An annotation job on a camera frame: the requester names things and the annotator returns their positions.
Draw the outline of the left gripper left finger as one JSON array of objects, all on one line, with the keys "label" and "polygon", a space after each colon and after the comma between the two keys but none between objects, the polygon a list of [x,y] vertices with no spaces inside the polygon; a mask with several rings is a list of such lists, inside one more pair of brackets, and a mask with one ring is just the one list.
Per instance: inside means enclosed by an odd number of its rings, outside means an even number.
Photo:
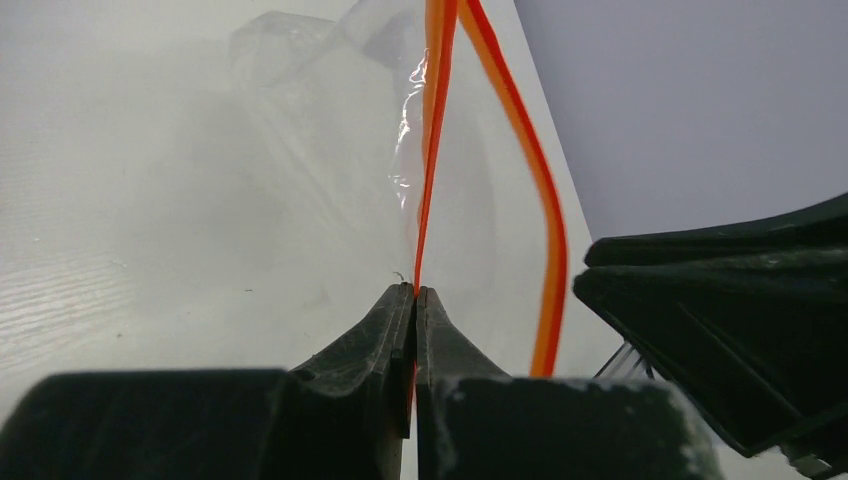
[{"label": "left gripper left finger", "polygon": [[410,434],[414,289],[291,370],[74,372],[1,430],[5,479],[397,479]]}]

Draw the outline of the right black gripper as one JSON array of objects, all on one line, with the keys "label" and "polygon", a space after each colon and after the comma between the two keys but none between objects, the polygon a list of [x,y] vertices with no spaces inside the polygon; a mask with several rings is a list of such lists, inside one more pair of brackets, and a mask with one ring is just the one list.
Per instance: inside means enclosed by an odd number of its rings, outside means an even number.
[{"label": "right black gripper", "polygon": [[847,199],[771,218],[603,238],[575,296],[737,453],[847,470]]}]

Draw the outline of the clear zip top bag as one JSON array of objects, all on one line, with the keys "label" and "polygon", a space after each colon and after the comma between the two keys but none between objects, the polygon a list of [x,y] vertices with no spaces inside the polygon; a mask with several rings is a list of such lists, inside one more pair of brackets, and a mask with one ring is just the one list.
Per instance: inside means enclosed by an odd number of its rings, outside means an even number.
[{"label": "clear zip top bag", "polygon": [[5,1],[1,389],[292,367],[413,276],[421,1]]}]

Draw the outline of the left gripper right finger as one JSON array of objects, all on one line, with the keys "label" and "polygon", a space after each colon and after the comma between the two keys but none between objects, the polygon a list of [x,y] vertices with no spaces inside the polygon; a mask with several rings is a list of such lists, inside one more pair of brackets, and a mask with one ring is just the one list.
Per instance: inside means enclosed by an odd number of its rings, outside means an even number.
[{"label": "left gripper right finger", "polygon": [[718,479],[699,416],[667,383],[513,377],[420,290],[418,474],[423,479]]}]

